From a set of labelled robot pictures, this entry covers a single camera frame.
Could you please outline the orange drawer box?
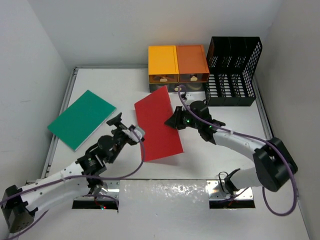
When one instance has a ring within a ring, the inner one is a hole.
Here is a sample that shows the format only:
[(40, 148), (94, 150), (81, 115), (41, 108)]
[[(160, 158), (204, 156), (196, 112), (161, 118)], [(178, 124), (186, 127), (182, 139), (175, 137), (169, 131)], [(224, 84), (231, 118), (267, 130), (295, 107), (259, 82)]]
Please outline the orange drawer box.
[(178, 45), (176, 53), (180, 83), (205, 83), (208, 81), (210, 72), (202, 44)]

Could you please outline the red folder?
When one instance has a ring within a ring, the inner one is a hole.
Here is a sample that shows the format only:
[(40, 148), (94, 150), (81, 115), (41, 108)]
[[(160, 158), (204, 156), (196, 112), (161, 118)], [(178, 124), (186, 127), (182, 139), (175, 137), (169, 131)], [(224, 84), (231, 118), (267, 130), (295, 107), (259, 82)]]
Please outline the red folder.
[(184, 152), (178, 131), (165, 125), (173, 115), (167, 87), (163, 86), (134, 104), (137, 124), (145, 132), (145, 161)]

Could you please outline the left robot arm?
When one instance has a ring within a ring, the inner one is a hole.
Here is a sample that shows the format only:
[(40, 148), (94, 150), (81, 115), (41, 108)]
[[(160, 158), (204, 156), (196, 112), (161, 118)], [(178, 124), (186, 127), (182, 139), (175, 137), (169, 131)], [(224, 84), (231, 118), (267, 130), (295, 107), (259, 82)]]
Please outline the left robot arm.
[(101, 186), (100, 174), (106, 171), (125, 145), (134, 146), (144, 141), (145, 131), (139, 126), (126, 127), (121, 114), (107, 121), (115, 126), (110, 135), (101, 136), (85, 154), (61, 171), (32, 184), (8, 187), (0, 202), (0, 209), (9, 233), (15, 234), (28, 228), (36, 214), (47, 211), (67, 200), (92, 193)]

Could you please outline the yellow drawer box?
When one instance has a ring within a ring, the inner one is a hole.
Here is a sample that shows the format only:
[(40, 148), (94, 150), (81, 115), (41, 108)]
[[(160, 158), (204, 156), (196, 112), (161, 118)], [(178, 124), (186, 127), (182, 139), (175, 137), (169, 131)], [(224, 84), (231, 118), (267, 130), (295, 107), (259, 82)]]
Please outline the yellow drawer box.
[(179, 66), (175, 45), (148, 47), (148, 77), (150, 84), (170, 84), (179, 81)]

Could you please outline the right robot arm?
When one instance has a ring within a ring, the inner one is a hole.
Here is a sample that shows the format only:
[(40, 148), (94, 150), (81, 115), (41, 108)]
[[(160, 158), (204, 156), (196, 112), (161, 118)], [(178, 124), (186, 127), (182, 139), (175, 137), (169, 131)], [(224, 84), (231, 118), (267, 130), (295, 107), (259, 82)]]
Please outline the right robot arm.
[(261, 142), (223, 130), (226, 124), (213, 119), (203, 101), (194, 101), (188, 108), (177, 106), (165, 125), (176, 130), (196, 129), (204, 141), (229, 148), (254, 163), (252, 168), (237, 168), (227, 174), (221, 187), (226, 194), (232, 195), (246, 187), (264, 187), (277, 192), (289, 180), (290, 174), (298, 171), (279, 138)]

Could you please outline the grey bottom drawer box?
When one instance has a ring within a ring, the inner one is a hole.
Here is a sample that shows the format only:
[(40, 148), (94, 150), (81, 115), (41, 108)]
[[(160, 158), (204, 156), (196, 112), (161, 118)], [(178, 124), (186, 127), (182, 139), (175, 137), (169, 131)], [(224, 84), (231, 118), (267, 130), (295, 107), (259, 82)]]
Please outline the grey bottom drawer box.
[(180, 85), (183, 86), (182, 90), (187, 92), (203, 92), (205, 88), (205, 83), (202, 82), (150, 83), (149, 92), (152, 93), (162, 87), (167, 87), (169, 93), (175, 93)]

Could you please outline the green notebook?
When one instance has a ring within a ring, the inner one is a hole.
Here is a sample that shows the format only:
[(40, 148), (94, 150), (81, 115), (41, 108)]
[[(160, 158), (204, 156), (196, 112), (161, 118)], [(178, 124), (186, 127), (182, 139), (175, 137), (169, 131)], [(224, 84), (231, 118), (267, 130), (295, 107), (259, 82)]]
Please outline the green notebook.
[(115, 106), (87, 90), (47, 128), (70, 149), (77, 151), (115, 110)]

